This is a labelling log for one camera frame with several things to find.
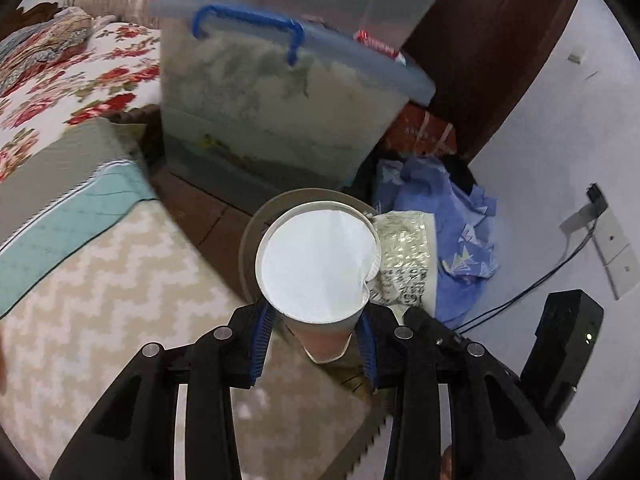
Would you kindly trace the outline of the blue patterned cloth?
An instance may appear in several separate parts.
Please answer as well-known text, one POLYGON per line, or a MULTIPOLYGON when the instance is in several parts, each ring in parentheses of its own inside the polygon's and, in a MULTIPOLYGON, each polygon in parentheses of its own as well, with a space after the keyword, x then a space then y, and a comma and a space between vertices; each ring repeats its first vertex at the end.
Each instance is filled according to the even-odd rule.
POLYGON ((378 162, 373 206, 434 216, 436 318, 448 327, 462 324, 498 270, 491 234, 497 200, 461 157, 442 155, 378 162))

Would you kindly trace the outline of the white wall socket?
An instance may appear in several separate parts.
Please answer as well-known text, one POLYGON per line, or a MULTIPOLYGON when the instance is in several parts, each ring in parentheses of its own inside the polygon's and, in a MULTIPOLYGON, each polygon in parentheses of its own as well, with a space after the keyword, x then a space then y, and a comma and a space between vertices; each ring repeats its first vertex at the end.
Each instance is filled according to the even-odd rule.
POLYGON ((590 184, 586 195, 585 206, 565 219, 560 230, 567 242, 577 231, 591 232, 590 240, 596 246, 614 298, 620 300, 639 284, 639 259, 600 186, 590 184))

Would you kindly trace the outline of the dark wooden door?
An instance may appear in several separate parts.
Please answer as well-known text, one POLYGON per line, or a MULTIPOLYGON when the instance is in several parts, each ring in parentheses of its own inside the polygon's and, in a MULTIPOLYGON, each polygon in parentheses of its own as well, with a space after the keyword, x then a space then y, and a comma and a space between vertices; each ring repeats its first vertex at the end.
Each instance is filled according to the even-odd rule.
POLYGON ((430 76, 428 109, 472 159, 547 62, 577 0, 436 0, 404 46, 430 76))

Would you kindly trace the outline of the round trash bin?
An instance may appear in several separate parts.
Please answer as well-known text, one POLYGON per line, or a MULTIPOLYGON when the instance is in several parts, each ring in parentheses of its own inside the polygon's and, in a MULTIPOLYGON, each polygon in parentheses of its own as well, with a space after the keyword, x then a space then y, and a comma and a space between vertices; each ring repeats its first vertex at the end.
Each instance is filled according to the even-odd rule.
POLYGON ((290 209, 324 200, 346 204, 367 217, 373 217, 376 214, 375 209, 363 203, 362 200, 327 188, 298 188, 274 196, 265 202, 250 218, 241 238, 239 271, 243 296, 247 302, 254 302, 260 295, 255 262, 260 241, 268 228, 290 209))

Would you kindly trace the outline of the patterned pillow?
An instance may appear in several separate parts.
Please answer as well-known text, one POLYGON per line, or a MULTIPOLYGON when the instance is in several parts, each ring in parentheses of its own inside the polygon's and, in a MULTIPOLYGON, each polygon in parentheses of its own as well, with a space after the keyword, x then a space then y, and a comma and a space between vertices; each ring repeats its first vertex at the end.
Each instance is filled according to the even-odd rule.
POLYGON ((12 93, 30 77, 84 52, 93 18, 70 6, 50 21, 24 27, 1 41, 1 96, 12 93))

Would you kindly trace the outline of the black box device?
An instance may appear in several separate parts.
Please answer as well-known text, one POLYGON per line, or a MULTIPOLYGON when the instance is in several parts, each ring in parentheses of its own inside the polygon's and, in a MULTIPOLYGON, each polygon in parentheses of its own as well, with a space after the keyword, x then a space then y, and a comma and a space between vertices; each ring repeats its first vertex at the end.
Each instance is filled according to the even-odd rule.
POLYGON ((520 375, 540 418, 555 427, 573 400, 603 323, 604 310, 581 289, 552 292, 520 375))

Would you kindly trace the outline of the red cardboard box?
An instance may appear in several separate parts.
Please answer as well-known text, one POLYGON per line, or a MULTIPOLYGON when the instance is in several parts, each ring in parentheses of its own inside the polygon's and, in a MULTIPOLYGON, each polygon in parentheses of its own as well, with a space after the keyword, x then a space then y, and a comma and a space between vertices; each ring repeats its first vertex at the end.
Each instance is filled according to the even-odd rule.
POLYGON ((454 125, 413 102, 400 111, 383 141, 386 150, 402 156, 453 155, 458 150, 454 125))

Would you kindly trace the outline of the white paper cup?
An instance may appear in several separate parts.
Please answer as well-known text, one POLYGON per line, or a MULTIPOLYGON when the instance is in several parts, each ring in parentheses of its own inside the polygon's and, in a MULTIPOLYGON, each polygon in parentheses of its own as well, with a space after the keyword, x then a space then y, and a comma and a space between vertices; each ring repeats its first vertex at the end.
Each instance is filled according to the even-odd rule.
POLYGON ((258 288, 312 362, 341 359, 380 270, 372 221, 352 206, 319 200, 271 223, 257 249, 258 288))

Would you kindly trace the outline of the zigzag beige bed mat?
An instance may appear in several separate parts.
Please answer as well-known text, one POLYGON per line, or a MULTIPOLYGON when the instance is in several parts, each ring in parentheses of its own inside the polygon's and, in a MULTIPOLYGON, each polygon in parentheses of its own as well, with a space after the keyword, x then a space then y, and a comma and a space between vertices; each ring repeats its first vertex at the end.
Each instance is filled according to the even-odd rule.
MULTIPOLYGON (((241 302, 155 195, 130 126, 6 134, 2 477, 49 478, 144 344, 190 344, 241 302)), ((231 400, 244 478, 381 477, 383 402, 352 367, 314 365, 282 322, 257 385, 231 400)))

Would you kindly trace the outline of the white printed plastic bag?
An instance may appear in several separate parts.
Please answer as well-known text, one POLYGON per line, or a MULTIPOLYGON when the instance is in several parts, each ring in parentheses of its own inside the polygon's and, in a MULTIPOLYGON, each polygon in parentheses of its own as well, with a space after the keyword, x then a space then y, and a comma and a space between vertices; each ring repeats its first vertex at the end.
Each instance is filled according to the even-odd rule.
POLYGON ((368 284, 372 304, 388 307, 398 322, 412 307, 436 313, 437 240, 434 214, 390 211, 372 218, 381 260, 368 284))

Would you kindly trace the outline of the floral bed sheet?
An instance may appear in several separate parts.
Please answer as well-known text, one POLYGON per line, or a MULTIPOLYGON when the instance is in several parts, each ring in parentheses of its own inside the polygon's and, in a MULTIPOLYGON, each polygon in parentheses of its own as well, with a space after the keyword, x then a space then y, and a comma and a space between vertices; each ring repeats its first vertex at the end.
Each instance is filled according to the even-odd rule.
POLYGON ((105 113, 160 104, 160 31, 111 23, 84 50, 1 99, 1 177, 66 130, 105 113))

